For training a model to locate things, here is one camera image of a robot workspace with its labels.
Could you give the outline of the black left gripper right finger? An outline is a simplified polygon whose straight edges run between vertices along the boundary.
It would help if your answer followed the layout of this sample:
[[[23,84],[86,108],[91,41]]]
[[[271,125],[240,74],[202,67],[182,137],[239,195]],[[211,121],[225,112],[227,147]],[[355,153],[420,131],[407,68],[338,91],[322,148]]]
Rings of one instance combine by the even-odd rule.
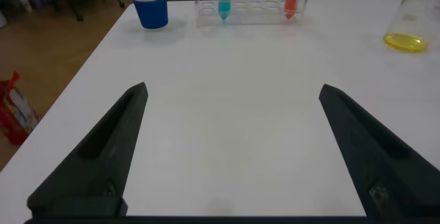
[[[319,101],[369,218],[439,217],[439,170],[345,92]]]

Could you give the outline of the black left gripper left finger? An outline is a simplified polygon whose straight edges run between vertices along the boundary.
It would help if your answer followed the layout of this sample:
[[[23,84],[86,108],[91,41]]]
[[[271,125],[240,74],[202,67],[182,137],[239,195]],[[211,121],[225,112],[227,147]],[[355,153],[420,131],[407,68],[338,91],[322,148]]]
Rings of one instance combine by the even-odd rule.
[[[148,99],[141,82],[124,92],[27,199],[34,218],[115,218]]]

